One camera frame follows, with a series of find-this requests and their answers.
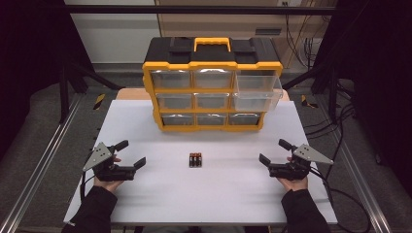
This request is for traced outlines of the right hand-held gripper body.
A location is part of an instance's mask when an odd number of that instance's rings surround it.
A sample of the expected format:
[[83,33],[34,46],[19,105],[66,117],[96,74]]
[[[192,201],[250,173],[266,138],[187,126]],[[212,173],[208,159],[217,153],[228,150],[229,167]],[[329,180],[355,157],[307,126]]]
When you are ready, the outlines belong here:
[[292,159],[285,164],[271,162],[269,167],[267,167],[270,177],[287,179],[289,181],[302,180],[309,174],[312,162],[333,164],[332,159],[306,144],[296,147],[291,153]]

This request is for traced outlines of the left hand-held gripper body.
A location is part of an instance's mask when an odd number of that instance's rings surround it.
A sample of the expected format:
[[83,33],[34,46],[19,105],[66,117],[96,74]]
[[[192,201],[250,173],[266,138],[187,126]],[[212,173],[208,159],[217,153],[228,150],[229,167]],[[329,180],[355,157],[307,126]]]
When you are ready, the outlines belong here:
[[83,171],[92,170],[102,182],[133,181],[136,169],[133,166],[119,166],[115,163],[114,146],[100,142],[88,157]]

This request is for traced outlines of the clear plastic drawer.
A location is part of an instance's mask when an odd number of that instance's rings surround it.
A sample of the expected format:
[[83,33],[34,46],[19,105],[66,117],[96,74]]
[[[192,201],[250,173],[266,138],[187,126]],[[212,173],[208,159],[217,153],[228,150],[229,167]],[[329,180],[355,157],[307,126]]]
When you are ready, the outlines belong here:
[[235,74],[233,107],[237,112],[267,112],[283,97],[275,71],[241,70]]

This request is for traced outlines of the yellow black organizer cabinet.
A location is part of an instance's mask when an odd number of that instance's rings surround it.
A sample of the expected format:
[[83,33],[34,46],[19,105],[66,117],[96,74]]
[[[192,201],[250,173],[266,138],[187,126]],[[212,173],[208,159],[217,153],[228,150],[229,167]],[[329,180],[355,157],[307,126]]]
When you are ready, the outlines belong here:
[[258,125],[228,126],[221,128],[206,126],[163,126],[160,122],[160,110],[155,99],[155,90],[152,83],[151,71],[154,70],[185,70],[224,69],[232,71],[233,88],[235,74],[241,70],[247,71],[275,71],[279,78],[283,65],[278,58],[272,41],[268,38],[231,39],[231,51],[225,45],[199,46],[198,51],[193,50],[195,38],[166,37],[153,38],[143,63],[143,82],[146,91],[151,95],[153,103],[154,122],[162,131],[190,132],[199,130],[223,131],[258,131],[263,126],[263,121],[268,112],[242,112],[261,113]]

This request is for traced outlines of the person's left hand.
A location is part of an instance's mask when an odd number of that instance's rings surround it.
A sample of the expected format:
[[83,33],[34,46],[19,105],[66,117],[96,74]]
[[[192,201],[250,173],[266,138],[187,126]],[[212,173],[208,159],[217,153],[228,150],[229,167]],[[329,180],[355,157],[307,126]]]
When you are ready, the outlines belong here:
[[121,184],[123,184],[123,181],[102,182],[97,177],[95,177],[93,180],[94,186],[103,187],[112,193],[114,193]]

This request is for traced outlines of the person's right hand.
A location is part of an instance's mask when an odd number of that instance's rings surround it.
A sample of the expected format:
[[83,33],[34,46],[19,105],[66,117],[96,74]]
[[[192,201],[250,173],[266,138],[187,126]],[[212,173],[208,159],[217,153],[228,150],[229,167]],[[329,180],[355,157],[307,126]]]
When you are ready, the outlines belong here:
[[302,180],[289,181],[287,179],[278,178],[278,182],[283,186],[285,191],[298,191],[308,188],[308,178]]

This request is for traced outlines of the yellow black hazard tape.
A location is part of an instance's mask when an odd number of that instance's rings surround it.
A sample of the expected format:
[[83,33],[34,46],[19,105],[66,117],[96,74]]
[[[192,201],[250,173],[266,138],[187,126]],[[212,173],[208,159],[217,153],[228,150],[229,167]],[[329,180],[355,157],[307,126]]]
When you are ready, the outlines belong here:
[[104,98],[105,98],[105,94],[103,94],[103,93],[102,93],[102,94],[99,94],[99,95],[97,96],[96,101],[95,101],[95,104],[94,104],[94,106],[93,106],[93,110],[98,110],[98,109],[100,108],[100,106],[101,106]]
[[317,104],[309,103],[305,95],[301,95],[301,105],[303,107],[309,107],[309,108],[312,108],[312,109],[319,108],[319,106]]

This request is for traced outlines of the small wooden table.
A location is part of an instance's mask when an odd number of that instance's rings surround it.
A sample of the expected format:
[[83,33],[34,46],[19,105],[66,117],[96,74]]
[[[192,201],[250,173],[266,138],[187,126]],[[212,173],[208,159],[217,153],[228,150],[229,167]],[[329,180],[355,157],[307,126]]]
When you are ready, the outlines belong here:
[[[116,97],[117,100],[150,100],[151,95],[145,88],[128,87],[122,88]],[[268,100],[289,101],[290,97],[284,89],[277,89]]]

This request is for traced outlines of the black metal stand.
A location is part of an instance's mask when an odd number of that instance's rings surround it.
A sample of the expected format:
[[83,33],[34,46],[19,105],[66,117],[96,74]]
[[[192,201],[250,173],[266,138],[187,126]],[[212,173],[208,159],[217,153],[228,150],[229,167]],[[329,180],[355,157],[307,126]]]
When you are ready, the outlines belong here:
[[59,72],[60,123],[63,123],[70,113],[68,84],[71,84],[77,93],[86,93],[88,85],[86,84],[84,77],[92,78],[112,90],[121,90],[120,85],[101,77],[96,74],[94,70],[87,69],[76,63],[64,64]]
[[283,85],[284,90],[289,90],[299,83],[302,83],[310,78],[314,78],[314,82],[311,86],[313,94],[321,94],[326,88],[328,88],[327,98],[327,115],[332,123],[337,123],[337,89],[338,89],[338,77],[337,71],[333,64],[322,62],[314,66],[311,70],[299,75],[298,77],[288,81]]

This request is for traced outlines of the group of clear drawers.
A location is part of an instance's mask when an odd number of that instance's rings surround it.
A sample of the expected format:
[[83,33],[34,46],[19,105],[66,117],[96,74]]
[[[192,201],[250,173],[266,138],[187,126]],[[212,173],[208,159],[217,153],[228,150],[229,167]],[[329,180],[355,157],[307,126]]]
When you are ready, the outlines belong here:
[[151,71],[163,126],[251,126],[261,113],[237,112],[232,71],[224,69]]

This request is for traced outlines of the black curtain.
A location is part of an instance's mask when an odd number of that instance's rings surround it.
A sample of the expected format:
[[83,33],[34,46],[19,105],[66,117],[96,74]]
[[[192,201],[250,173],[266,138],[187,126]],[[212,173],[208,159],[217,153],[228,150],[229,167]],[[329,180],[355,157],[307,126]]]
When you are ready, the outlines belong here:
[[355,85],[355,105],[383,160],[412,194],[412,0],[337,0],[316,62]]
[[91,61],[64,0],[0,0],[0,160],[30,110],[30,97],[59,81],[61,61],[53,54],[51,33],[72,61]]

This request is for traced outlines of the aluminium floor rail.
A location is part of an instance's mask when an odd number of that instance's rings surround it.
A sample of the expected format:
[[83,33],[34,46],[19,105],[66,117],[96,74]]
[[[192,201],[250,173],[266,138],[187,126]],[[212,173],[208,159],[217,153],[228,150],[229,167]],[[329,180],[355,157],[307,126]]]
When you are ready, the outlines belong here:
[[389,226],[386,217],[344,140],[343,130],[338,127],[332,132],[332,135],[335,142],[338,144],[338,152],[341,154],[343,164],[351,177],[352,183],[360,198],[360,202],[368,214],[375,233],[392,233],[392,229]]
[[8,213],[5,220],[0,225],[0,233],[16,232],[84,98],[85,96],[83,94],[74,95],[67,117],[58,124],[51,140],[49,141],[24,189],[15,202],[12,210]]

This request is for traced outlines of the black overhead frame bar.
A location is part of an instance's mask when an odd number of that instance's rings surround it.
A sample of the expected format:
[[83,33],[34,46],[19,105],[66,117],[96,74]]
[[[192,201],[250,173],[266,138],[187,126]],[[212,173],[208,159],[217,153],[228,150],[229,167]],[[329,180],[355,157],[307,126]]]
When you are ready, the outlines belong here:
[[126,5],[66,5],[72,14],[201,14],[201,15],[293,15],[333,16],[333,7],[245,7],[245,6],[126,6]]

